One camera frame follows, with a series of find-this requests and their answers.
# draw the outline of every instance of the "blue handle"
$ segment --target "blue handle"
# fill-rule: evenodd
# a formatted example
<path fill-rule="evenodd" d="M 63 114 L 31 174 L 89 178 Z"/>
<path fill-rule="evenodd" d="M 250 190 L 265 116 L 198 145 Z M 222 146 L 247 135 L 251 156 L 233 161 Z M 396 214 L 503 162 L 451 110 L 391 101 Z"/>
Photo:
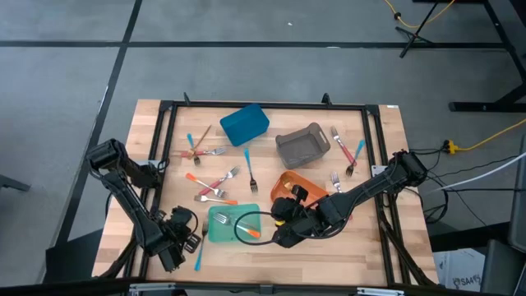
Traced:
<path fill-rule="evenodd" d="M 199 249 L 199 256 L 197 256 L 196 265 L 194 266 L 194 271 L 199 271 L 201 268 L 201 255 L 203 254 L 203 244 L 205 243 L 205 240 L 203 239 L 203 242 L 201 243 L 201 248 Z"/>
<path fill-rule="evenodd" d="M 187 138 L 188 138 L 188 141 L 190 142 L 190 147 L 193 149 L 194 148 L 194 141 L 191 138 L 191 133 L 187 134 Z"/>
<path fill-rule="evenodd" d="M 248 152 L 248 148 L 245 148 L 245 158 L 247 159 L 248 170 L 252 171 L 250 167 L 250 153 Z"/>
<path fill-rule="evenodd" d="M 361 140 L 360 143 L 358 144 L 358 148 L 356 149 L 356 157 L 358 157 L 358 154 L 360 154 L 360 151 L 362 150 L 364 145 L 365 145 L 365 141 Z"/>

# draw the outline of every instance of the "teal plate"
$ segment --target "teal plate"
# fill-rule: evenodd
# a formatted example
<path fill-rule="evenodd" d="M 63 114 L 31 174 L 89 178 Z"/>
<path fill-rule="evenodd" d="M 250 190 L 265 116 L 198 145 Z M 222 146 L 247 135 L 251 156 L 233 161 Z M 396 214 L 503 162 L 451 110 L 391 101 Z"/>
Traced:
<path fill-rule="evenodd" d="M 239 216 L 247 212 L 259 210 L 260 207 L 257 204 L 240 206 L 212 206 L 208 210 L 208 239 L 212 243 L 237 242 L 238 239 L 233 233 L 233 225 L 236 220 L 239 218 Z M 228 224 L 221 224 L 219 221 L 214 219 L 214 214 L 218 212 L 229 217 Z M 248 215 L 240 221 L 239 225 L 261 232 L 260 215 Z M 250 234 L 247 234 L 240 228 L 238 228 L 238 235 L 242 240 L 246 241 L 254 241 L 258 239 L 252 237 Z"/>

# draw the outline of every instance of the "floor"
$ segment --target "floor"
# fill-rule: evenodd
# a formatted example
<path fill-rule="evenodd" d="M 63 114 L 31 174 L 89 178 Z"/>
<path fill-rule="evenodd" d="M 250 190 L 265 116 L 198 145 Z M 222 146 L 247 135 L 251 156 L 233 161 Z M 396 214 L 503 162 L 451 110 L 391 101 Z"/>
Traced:
<path fill-rule="evenodd" d="M 428 4 L 393 0 L 407 22 L 418 22 Z M 3 0 L 0 40 L 120 41 L 133 0 Z M 491 4 L 519 53 L 526 29 L 509 2 Z M 381 0 L 144 0 L 132 41 L 380 41 L 401 42 L 390 9 Z M 454 5 L 421 33 L 436 42 L 499 42 L 486 11 Z M 117 48 L 0 47 L 0 174 L 31 184 L 27 193 L 2 189 L 0 286 L 32 284 L 43 270 L 74 175 L 99 111 Z M 520 84 L 501 50 L 399 49 L 128 49 L 100 140 L 125 141 L 137 99 L 397 104 L 409 145 L 438 147 L 444 139 L 469 146 L 518 122 L 522 114 L 451 113 L 453 100 L 493 101 Z M 436 173 L 484 164 L 519 151 L 525 127 L 480 149 L 443 156 Z M 422 157 L 425 164 L 435 156 Z M 453 183 L 480 171 L 444 178 Z M 512 187 L 511 167 L 479 187 Z M 426 194 L 424 206 L 442 203 Z M 101 229 L 107 192 L 88 178 L 70 238 Z M 509 219 L 510 193 L 466 192 L 464 200 L 486 224 Z M 481 226 L 452 197 L 445 229 Z"/>

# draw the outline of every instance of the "gray storage bin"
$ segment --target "gray storage bin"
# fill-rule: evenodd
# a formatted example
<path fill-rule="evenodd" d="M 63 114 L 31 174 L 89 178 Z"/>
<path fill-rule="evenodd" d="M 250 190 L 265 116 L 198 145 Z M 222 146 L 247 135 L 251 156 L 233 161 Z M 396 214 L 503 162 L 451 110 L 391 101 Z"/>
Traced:
<path fill-rule="evenodd" d="M 311 123 L 299 131 L 276 137 L 279 157 L 285 168 L 295 169 L 319 159 L 330 149 L 329 140 L 318 123 Z"/>

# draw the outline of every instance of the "wooden table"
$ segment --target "wooden table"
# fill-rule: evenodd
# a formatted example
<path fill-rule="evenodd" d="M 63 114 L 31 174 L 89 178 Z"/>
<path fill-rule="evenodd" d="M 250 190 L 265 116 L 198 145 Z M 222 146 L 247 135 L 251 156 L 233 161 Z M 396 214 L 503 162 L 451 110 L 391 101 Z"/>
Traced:
<path fill-rule="evenodd" d="M 134 160 L 146 160 L 148 157 L 159 102 L 159 100 L 140 99 L 137 103 L 126 143 L 128 154 Z M 227 180 L 221 188 L 240 203 L 256 203 L 261 210 L 270 211 L 270 189 L 285 170 L 276 151 L 275 137 L 304 128 L 311 122 L 320 124 L 329 137 L 331 149 L 323 158 L 296 169 L 296 172 L 323 187 L 327 192 L 335 192 L 330 182 L 330 172 L 333 170 L 339 173 L 344 191 L 370 178 L 366 147 L 358 157 L 358 166 L 353 176 L 349 178 L 345 175 L 348 161 L 337 143 L 330 138 L 330 126 L 334 125 L 353 153 L 358 142 L 364 138 L 360 112 L 264 109 L 270 120 L 267 133 L 249 141 L 246 145 L 232 147 L 219 125 L 219 120 L 234 111 L 236 109 L 178 108 L 170 151 L 171 161 L 161 197 L 161 210 L 169 213 L 175 206 L 185 206 L 195 211 L 202 221 L 208 209 L 218 204 L 193 201 L 194 195 L 201 190 L 201 187 L 185 179 L 185 174 L 190 172 L 205 182 L 212 183 L 224 176 L 233 166 L 240 165 L 239 175 Z M 391 155 L 400 149 L 407 150 L 408 144 L 398 107 L 380 106 L 380 111 L 388 154 Z M 371 134 L 376 135 L 372 118 L 370 122 Z M 209 124 L 212 128 L 201 143 L 201 149 L 227 146 L 227 152 L 224 155 L 202 156 L 199 167 L 196 167 L 192 160 L 178 157 L 179 151 L 189 148 L 187 133 L 190 132 L 197 138 Z M 380 153 L 375 136 L 373 145 L 376 150 L 376 163 L 379 164 Z M 242 153 L 245 146 L 250 147 L 254 178 L 259 187 L 257 194 L 252 194 L 249 187 L 250 176 Z M 405 246 L 426 275 L 437 282 L 435 263 L 420 201 L 414 193 L 403 191 L 399 194 L 397 202 Z M 274 221 L 268 216 L 262 216 L 261 222 L 261 241 L 270 239 L 275 231 Z M 127 245 L 131 233 L 132 222 L 118 202 L 113 200 L 104 226 L 93 275 L 100 275 L 109 268 Z M 397 282 L 401 282 L 398 257 L 392 246 L 390 249 L 394 275 Z M 135 260 L 133 275 L 138 274 L 140 253 L 138 252 Z M 187 261 L 172 273 L 164 271 L 158 257 L 152 257 L 147 279 L 225 283 L 386 285 L 373 199 L 357 207 L 353 212 L 353 220 L 342 233 L 331 239 L 305 240 L 290 249 L 277 244 L 252 247 L 241 243 L 206 241 L 201 271 L 194 271 L 197 252 L 194 254 L 185 252 L 185 257 Z"/>

